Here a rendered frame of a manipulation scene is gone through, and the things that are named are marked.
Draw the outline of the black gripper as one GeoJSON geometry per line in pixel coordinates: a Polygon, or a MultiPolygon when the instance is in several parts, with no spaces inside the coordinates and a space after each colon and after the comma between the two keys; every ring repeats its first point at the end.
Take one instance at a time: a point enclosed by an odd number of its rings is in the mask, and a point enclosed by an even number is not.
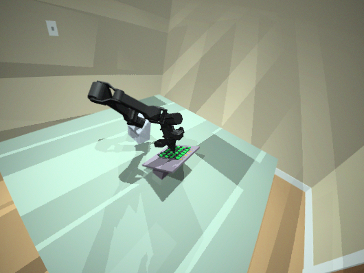
{"type": "Polygon", "coordinates": [[[176,139],[172,139],[170,140],[168,137],[168,130],[172,130],[172,127],[174,127],[173,125],[168,125],[168,126],[164,126],[161,127],[160,130],[162,130],[163,132],[163,138],[164,139],[158,139],[157,141],[154,142],[155,147],[165,147],[166,145],[173,151],[175,152],[175,146],[176,146],[176,139]]]}

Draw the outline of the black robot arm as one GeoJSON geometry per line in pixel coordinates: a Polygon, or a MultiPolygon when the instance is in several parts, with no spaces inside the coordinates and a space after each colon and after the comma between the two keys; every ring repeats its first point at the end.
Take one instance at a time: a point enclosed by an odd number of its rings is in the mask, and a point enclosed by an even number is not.
{"type": "MultiPolygon", "coordinates": [[[[150,123],[160,124],[161,127],[168,125],[180,125],[183,121],[181,113],[167,113],[168,109],[160,106],[147,106],[135,98],[125,94],[124,91],[114,88],[111,84],[97,81],[92,82],[91,88],[87,95],[91,102],[109,106],[123,115],[124,120],[130,126],[143,128],[144,123],[148,120],[150,123]],[[110,90],[112,88],[115,92],[112,95],[110,90]],[[161,114],[161,110],[163,111],[161,114]],[[142,114],[144,118],[139,117],[142,114]]],[[[179,129],[168,130],[168,137],[170,140],[181,140],[184,133],[183,127],[179,129]]]]}

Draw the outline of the grey switch panel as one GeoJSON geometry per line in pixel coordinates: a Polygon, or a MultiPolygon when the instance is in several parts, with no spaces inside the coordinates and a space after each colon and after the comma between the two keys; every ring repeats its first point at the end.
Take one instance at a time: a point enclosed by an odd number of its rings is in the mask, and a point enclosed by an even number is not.
{"type": "Polygon", "coordinates": [[[143,163],[142,167],[153,169],[153,174],[162,180],[169,173],[173,174],[180,168],[199,148],[200,146],[176,145],[175,152],[173,152],[166,147],[143,163]]]}

